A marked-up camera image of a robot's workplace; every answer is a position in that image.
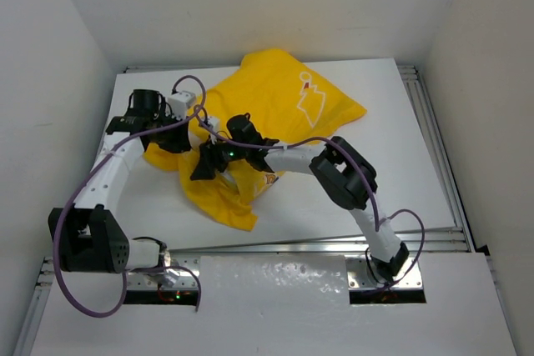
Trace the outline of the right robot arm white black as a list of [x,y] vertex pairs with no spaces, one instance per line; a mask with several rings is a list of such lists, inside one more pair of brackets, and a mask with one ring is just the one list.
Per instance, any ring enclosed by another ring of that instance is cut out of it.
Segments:
[[393,283],[409,250],[380,212],[376,200],[376,170],[345,139],[313,137],[286,144],[262,136],[249,114],[226,123],[228,138],[209,129],[210,138],[199,146],[199,161],[190,175],[193,181],[213,180],[232,162],[244,160],[262,173],[292,172],[310,175],[339,208],[350,213],[366,238],[375,274]]

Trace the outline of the yellow pillowcase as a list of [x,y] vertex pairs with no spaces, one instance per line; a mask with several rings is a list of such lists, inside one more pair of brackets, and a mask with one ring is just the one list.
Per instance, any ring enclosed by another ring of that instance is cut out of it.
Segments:
[[[244,56],[239,69],[207,92],[209,115],[222,124],[249,113],[260,134],[285,143],[329,137],[340,127],[366,114],[366,109],[333,83],[280,49]],[[175,171],[186,198],[214,221],[250,231],[257,216],[252,202],[275,185],[277,173],[261,173],[244,160],[232,162],[228,171],[235,180],[221,176],[192,181],[199,151],[172,154],[152,144],[144,154],[152,166]]]

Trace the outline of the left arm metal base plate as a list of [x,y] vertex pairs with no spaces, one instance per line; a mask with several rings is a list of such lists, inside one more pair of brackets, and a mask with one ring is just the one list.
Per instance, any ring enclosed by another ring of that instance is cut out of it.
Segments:
[[163,273],[129,273],[124,300],[126,305],[197,306],[200,275],[200,257],[185,255],[173,258],[170,268]]

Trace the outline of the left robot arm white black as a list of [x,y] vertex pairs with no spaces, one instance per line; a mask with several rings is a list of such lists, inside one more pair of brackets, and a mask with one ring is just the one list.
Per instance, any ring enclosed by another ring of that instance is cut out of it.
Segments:
[[185,119],[195,101],[195,95],[186,91],[165,97],[154,90],[133,90],[124,115],[112,118],[104,132],[93,165],[96,173],[72,205],[49,214],[51,230],[63,222],[58,245],[63,271],[124,273],[161,265],[162,242],[128,238],[114,214],[129,174],[149,145],[170,153],[191,149]]

